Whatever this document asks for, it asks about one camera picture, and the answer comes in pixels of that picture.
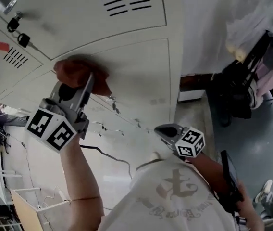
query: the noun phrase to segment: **white cube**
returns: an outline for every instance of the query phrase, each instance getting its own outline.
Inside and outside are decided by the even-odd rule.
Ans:
[[[25,130],[58,153],[77,134],[64,116],[42,108],[31,114]]]
[[[189,128],[175,146],[179,156],[197,157],[205,147],[204,134],[195,128]]]

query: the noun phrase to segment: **blue floor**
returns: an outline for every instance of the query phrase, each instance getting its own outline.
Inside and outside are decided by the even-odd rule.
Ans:
[[[251,198],[268,179],[273,180],[273,104],[264,102],[251,119],[233,118],[227,128],[219,125],[211,109],[216,149],[227,150]]]

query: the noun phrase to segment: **white t-shirt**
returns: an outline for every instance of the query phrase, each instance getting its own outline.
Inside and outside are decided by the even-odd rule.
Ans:
[[[175,156],[142,167],[98,231],[235,231],[206,181]]]

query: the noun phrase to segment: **plastic bag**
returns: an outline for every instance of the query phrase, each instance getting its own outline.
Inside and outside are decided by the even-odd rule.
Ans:
[[[273,0],[245,0],[231,10],[225,46],[243,62],[266,31],[273,34]]]

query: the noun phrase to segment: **white sneaker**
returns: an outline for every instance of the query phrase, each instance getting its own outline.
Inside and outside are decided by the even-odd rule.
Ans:
[[[158,152],[153,152],[149,157],[149,161],[151,162],[156,159],[161,159],[161,156]]]
[[[273,181],[272,180],[268,180],[264,186],[262,187],[262,190],[256,195],[254,202],[258,203],[260,202],[263,197],[265,196],[265,194],[268,194],[270,192],[271,186],[272,186]]]

